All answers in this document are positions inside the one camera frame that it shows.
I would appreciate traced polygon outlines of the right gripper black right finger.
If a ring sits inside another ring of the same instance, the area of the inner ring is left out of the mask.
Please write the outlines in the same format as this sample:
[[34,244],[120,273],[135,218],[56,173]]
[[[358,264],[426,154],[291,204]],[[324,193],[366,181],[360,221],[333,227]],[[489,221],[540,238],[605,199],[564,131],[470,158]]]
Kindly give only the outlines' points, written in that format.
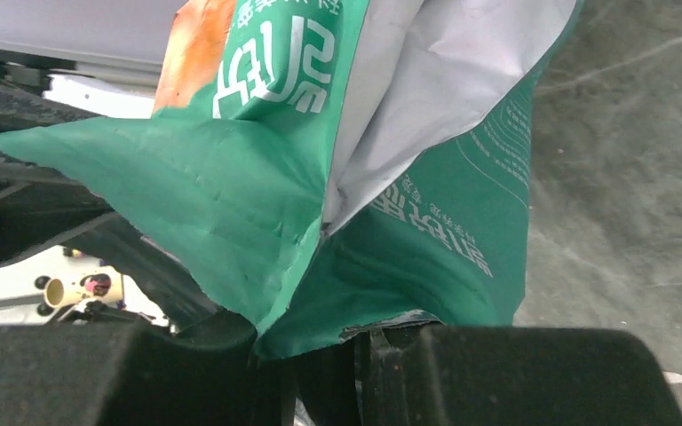
[[367,425],[682,425],[655,356],[620,330],[386,329],[362,359]]

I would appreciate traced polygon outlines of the green pet food bag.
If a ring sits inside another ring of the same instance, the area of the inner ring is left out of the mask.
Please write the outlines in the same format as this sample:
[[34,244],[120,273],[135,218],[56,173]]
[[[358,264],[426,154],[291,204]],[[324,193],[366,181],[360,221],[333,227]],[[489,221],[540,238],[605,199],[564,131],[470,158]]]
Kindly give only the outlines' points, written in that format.
[[153,115],[0,134],[89,188],[287,358],[508,326],[533,92],[579,1],[190,1]]

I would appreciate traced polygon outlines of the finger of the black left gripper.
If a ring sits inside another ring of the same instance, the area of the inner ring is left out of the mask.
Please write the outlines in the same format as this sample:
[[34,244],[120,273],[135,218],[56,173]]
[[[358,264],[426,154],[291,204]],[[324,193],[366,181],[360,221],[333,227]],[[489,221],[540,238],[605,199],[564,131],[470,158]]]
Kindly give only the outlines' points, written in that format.
[[[0,132],[93,116],[0,79]],[[107,260],[131,276],[179,327],[193,325],[218,310],[181,264],[145,241],[84,186],[56,170],[0,151],[0,267],[55,245]]]

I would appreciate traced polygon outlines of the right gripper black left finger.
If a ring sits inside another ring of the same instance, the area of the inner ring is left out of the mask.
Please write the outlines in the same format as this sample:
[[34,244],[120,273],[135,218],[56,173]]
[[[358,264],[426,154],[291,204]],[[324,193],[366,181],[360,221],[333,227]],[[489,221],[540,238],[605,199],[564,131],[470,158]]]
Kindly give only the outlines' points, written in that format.
[[0,326],[0,425],[291,425],[255,337],[228,312],[174,336],[144,320]]

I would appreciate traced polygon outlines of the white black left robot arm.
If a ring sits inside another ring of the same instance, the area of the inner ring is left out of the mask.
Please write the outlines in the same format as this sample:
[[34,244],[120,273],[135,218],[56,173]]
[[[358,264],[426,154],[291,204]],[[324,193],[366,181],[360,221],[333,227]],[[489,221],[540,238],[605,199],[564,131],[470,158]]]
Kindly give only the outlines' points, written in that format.
[[[43,89],[0,78],[0,131],[98,114],[146,118],[153,100],[100,80],[52,72]],[[96,195],[59,172],[0,152],[0,324],[39,324],[49,278],[105,261],[124,275],[125,303],[184,328],[217,311],[189,273]]]

